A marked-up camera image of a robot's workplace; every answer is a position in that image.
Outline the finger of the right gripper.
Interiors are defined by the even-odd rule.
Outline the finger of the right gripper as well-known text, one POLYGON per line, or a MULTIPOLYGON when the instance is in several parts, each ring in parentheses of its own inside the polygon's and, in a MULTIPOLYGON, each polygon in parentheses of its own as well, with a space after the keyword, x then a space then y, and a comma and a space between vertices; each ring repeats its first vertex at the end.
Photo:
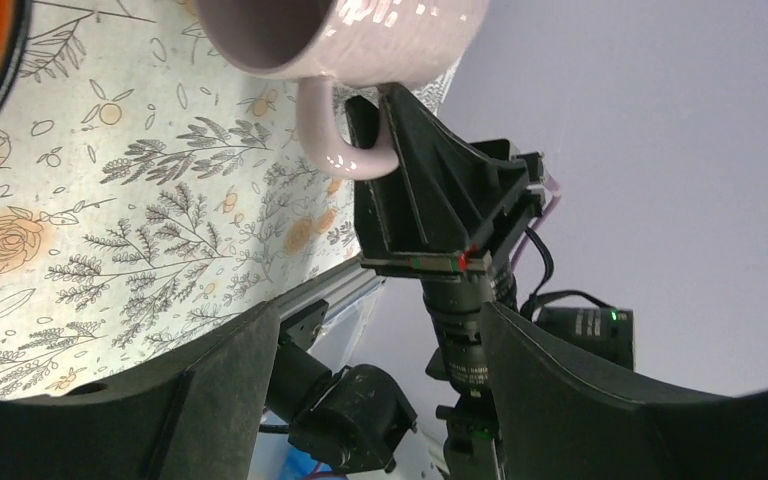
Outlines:
POLYGON ((379 275, 479 275, 499 271, 545 195, 543 155, 506 139, 468 143, 412 92, 393 86, 378 103, 345 103, 351 142, 382 133, 397 169, 354 186, 360 264, 379 275))

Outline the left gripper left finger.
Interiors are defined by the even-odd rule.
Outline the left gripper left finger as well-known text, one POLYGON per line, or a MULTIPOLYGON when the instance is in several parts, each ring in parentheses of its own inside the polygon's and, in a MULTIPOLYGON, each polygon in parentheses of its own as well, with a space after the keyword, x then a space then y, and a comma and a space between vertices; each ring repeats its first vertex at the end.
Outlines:
POLYGON ((0 400, 0 479, 243 479, 277 350, 260 303, 63 396, 0 400))

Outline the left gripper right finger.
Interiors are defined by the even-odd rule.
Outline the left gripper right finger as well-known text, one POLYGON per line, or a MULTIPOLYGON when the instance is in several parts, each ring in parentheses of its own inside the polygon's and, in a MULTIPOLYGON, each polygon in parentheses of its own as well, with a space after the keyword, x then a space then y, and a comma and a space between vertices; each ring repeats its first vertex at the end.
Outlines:
POLYGON ((479 322, 509 478, 768 479, 768 390, 667 384, 499 303, 479 322))

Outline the lilac mug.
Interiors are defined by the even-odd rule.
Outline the lilac mug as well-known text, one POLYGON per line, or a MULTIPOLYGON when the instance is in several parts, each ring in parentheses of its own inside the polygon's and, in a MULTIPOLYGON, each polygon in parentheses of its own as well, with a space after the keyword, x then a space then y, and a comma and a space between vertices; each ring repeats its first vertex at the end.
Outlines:
POLYGON ((337 128, 333 89, 422 87, 465 53, 487 1, 197 1, 214 48, 243 72, 294 81, 296 134, 307 159, 334 176, 365 181, 399 166, 390 129, 369 148, 337 128))

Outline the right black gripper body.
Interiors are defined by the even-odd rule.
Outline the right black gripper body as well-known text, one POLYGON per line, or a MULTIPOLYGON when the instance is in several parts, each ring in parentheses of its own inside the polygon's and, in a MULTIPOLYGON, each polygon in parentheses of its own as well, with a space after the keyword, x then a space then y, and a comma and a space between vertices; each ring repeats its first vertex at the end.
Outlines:
POLYGON ((491 388, 480 311, 498 301, 551 335, 626 369, 635 367, 633 314, 580 290, 533 293, 517 304, 510 271, 462 283, 424 280, 423 302, 438 348, 426 367, 429 377, 458 393, 435 416, 446 425, 443 457, 450 479, 506 479, 504 439, 491 388))

